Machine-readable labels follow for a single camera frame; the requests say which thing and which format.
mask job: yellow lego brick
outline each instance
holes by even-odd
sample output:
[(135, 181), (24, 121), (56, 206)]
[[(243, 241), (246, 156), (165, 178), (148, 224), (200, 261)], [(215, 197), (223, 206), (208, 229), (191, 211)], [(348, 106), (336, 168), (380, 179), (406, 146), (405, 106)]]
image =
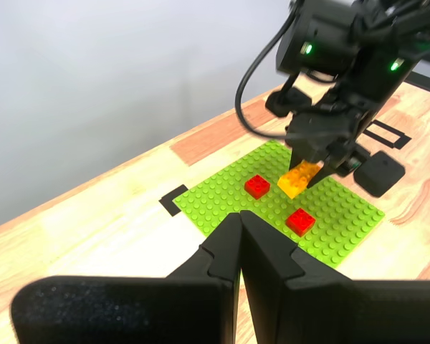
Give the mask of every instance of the yellow lego brick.
[(277, 185), (287, 196), (293, 199), (306, 189), (310, 180), (314, 178), (319, 170), (320, 167), (318, 165), (303, 161), (300, 165), (280, 177)]

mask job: wooden tabletop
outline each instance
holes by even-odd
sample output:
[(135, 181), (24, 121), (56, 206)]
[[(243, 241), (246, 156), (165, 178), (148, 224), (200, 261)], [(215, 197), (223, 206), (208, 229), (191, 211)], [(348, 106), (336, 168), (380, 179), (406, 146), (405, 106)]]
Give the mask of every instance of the wooden tabletop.
[[(325, 91), (304, 78), (298, 86), (315, 100)], [(262, 130), (283, 133), (290, 119), (268, 113), (266, 96), (247, 102), (245, 112)], [(372, 153), (392, 155), (405, 165), (406, 176), (381, 199), (352, 177), (341, 181), (386, 218), (338, 270), (354, 279), (430, 279), (430, 93), (403, 84), (377, 118), (412, 141), (401, 150), (364, 135), (359, 142)], [(171, 217), (158, 200), (182, 183), (195, 186), (263, 142), (228, 111), (0, 226), (0, 343), (16, 343), (9, 305), (33, 280), (172, 272), (204, 237), (183, 213)], [(237, 342), (256, 342), (243, 287)]]

